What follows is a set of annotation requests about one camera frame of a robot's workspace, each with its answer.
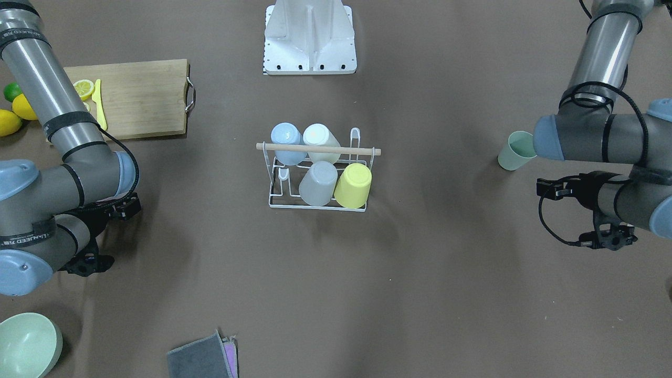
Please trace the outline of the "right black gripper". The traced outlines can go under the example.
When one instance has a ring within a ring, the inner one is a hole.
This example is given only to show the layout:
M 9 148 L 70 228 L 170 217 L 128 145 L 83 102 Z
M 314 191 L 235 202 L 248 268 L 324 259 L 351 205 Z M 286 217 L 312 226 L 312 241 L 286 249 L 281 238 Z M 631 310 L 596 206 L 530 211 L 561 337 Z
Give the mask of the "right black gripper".
M 68 234 L 75 245 L 74 255 L 59 269 L 80 277 L 107 271 L 114 263 L 109 255 L 100 255 L 96 237 L 100 235 L 113 219 L 127 221 L 142 210 L 141 201 L 136 192 L 120 200 L 113 201 L 108 207 L 72 210 L 58 215 L 58 229 Z

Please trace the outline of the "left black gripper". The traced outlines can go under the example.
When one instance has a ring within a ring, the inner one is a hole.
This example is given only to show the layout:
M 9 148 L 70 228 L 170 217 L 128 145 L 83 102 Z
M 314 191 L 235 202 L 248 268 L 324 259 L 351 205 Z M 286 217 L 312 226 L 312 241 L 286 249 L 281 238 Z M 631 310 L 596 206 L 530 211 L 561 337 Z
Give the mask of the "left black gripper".
M 594 171 L 588 174 L 568 175 L 557 180 L 536 180 L 536 195 L 540 197 L 538 215 L 540 222 L 548 234 L 566 246 L 589 247 L 590 249 L 609 249 L 617 251 L 625 246 L 631 246 L 638 241 L 634 234 L 635 227 L 622 224 L 617 215 L 608 215 L 600 209 L 599 193 L 605 185 L 624 186 L 632 180 L 622 175 Z M 545 199 L 559 201 L 563 198 L 575 198 L 583 207 L 592 211 L 593 230 L 581 234 L 577 241 L 567 241 L 555 234 L 544 220 L 542 206 Z

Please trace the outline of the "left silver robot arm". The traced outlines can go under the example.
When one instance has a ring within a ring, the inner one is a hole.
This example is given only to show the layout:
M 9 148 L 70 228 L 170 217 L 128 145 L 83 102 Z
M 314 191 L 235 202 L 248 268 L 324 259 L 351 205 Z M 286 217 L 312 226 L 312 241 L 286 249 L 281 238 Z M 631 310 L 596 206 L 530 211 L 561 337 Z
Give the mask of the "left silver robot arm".
M 670 1 L 593 2 L 558 111 L 535 125 L 540 157 L 632 166 L 628 175 L 594 171 L 537 180 L 540 203 L 573 197 L 592 213 L 593 229 L 563 240 L 567 246 L 618 250 L 636 242 L 637 227 L 670 238 L 670 99 L 642 111 L 623 91 L 636 36 L 655 7 L 670 10 Z

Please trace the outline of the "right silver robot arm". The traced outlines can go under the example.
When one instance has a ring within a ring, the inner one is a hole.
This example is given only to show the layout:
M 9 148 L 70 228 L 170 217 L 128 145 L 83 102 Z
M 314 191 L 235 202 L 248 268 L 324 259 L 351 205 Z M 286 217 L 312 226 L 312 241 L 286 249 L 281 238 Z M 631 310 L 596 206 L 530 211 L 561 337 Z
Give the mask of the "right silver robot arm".
M 22 296 L 57 272 L 87 277 L 114 258 L 101 255 L 98 236 L 112 218 L 141 210 L 137 159 L 110 148 L 114 138 L 81 98 L 43 32 L 29 1 L 2 1 L 2 62 L 36 113 L 44 139 L 60 156 L 2 161 L 2 295 Z

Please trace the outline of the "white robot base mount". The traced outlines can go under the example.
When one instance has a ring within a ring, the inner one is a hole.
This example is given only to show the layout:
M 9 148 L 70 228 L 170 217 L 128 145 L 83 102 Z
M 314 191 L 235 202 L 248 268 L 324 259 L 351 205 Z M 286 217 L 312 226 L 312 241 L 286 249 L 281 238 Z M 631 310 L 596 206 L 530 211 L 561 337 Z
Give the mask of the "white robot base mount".
M 266 75 L 348 75 L 357 71 L 351 7 L 341 1 L 276 1 L 266 8 Z

